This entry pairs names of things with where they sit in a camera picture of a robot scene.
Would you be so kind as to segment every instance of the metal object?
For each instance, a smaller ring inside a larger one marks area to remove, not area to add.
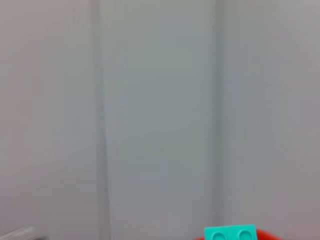
[[[23,226],[0,236],[0,240],[45,240],[32,226]]]

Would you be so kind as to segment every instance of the white wall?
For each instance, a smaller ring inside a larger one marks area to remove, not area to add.
[[[201,236],[214,224],[214,1],[101,3],[111,239]]]
[[[225,224],[320,226],[320,2],[225,0]]]
[[[89,0],[0,1],[0,226],[97,240]]]

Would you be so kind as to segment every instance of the teal lego brick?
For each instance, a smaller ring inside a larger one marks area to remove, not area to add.
[[[258,240],[256,226],[234,225],[204,228],[204,240]]]

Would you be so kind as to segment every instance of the lego stud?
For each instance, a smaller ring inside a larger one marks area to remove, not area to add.
[[[252,235],[246,230],[242,230],[239,233],[239,240],[252,240]]]
[[[226,237],[221,232],[215,232],[214,234],[212,234],[212,240],[226,240]]]

